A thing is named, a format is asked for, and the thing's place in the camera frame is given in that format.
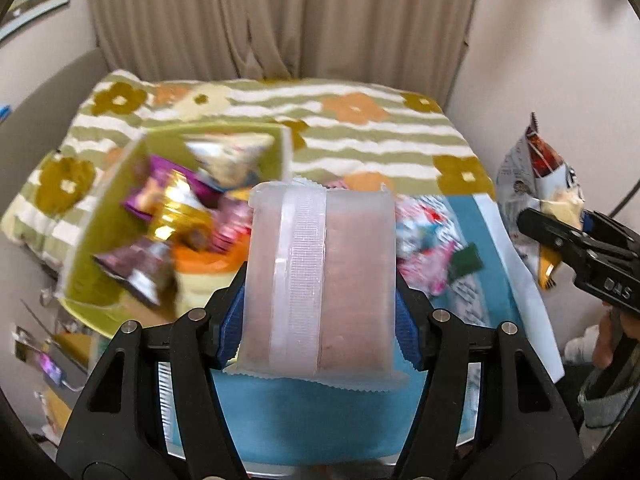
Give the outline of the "person right hand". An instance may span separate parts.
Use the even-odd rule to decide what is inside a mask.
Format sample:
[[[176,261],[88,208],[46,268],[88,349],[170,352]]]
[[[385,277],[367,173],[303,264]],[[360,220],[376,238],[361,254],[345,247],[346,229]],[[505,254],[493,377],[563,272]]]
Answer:
[[[599,335],[594,347],[592,360],[595,367],[604,370],[611,365],[614,353],[614,315],[620,316],[620,327],[631,339],[638,340],[640,335],[640,321],[638,315],[621,311],[603,303],[605,314],[600,319]]]

